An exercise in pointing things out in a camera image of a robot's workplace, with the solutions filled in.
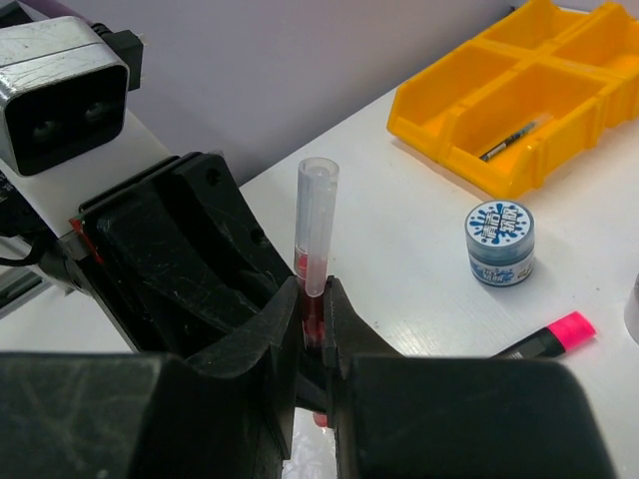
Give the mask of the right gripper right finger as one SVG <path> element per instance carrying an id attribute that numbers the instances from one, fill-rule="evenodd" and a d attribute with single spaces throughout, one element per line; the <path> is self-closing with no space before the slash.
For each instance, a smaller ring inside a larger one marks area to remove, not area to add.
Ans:
<path id="1" fill-rule="evenodd" d="M 323 298 L 327 416 L 341 478 L 612 478 L 583 388 L 557 358 L 418 358 Z"/>

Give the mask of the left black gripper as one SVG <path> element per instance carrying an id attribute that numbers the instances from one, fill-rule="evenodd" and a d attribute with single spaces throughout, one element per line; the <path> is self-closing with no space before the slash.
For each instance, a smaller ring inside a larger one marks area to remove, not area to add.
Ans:
<path id="1" fill-rule="evenodd" d="M 169 350 L 194 354 L 263 308 L 293 275 L 220 154 L 191 153 L 151 193 L 109 208 L 91 199 L 61 238 L 47 235 L 44 275 L 100 306 L 140 349 L 140 303 Z"/>

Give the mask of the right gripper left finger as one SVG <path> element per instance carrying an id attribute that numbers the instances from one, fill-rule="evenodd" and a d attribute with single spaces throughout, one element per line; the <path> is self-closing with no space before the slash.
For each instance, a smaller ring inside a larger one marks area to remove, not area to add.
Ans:
<path id="1" fill-rule="evenodd" d="M 5 478 L 278 478 L 292 453 L 302 345 L 289 278 L 189 357 L 1 357 Z"/>

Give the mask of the red pen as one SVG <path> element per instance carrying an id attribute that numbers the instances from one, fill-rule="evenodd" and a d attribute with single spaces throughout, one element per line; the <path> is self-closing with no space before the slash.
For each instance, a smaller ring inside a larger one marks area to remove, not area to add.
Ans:
<path id="1" fill-rule="evenodd" d="M 307 351 L 322 358 L 324 340 L 323 298 L 309 296 L 306 291 L 308 256 L 299 249 L 295 250 L 295 270 L 301 293 L 302 322 Z"/>

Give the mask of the clear red-pen cap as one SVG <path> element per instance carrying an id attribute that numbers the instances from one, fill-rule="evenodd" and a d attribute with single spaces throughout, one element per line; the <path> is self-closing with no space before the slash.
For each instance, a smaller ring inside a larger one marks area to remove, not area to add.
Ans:
<path id="1" fill-rule="evenodd" d="M 326 158 L 299 164 L 295 271 L 308 297 L 320 297 L 327 278 L 339 166 Z"/>

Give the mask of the blue-lidded round jar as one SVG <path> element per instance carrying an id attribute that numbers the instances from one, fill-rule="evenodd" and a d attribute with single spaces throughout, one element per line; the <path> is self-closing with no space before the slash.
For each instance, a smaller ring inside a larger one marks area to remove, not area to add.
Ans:
<path id="1" fill-rule="evenodd" d="M 471 271 L 480 282 L 509 287 L 531 275 L 535 224 L 525 206 L 504 200 L 483 203 L 468 213 L 464 232 Z"/>

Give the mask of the clear tape roll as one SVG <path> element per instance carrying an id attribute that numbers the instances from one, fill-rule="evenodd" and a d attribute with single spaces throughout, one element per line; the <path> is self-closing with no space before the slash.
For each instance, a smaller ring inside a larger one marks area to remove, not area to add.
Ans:
<path id="1" fill-rule="evenodd" d="M 639 344 L 639 275 L 634 280 L 624 309 L 624 322 L 630 337 Z"/>

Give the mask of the blue pen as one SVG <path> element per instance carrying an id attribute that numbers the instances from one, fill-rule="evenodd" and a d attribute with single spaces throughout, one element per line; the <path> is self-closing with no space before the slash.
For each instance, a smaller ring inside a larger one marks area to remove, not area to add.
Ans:
<path id="1" fill-rule="evenodd" d="M 504 139 L 500 140 L 496 145 L 489 148 L 485 153 L 479 156 L 479 160 L 484 163 L 490 162 L 494 157 L 499 155 L 501 152 L 506 150 L 511 145 L 515 144 L 525 136 L 534 133 L 536 130 L 545 126 L 547 123 L 552 121 L 554 116 L 550 113 L 543 113 L 538 115 L 531 121 L 527 122 L 525 125 L 521 126 L 518 130 L 513 133 L 510 133 Z"/>

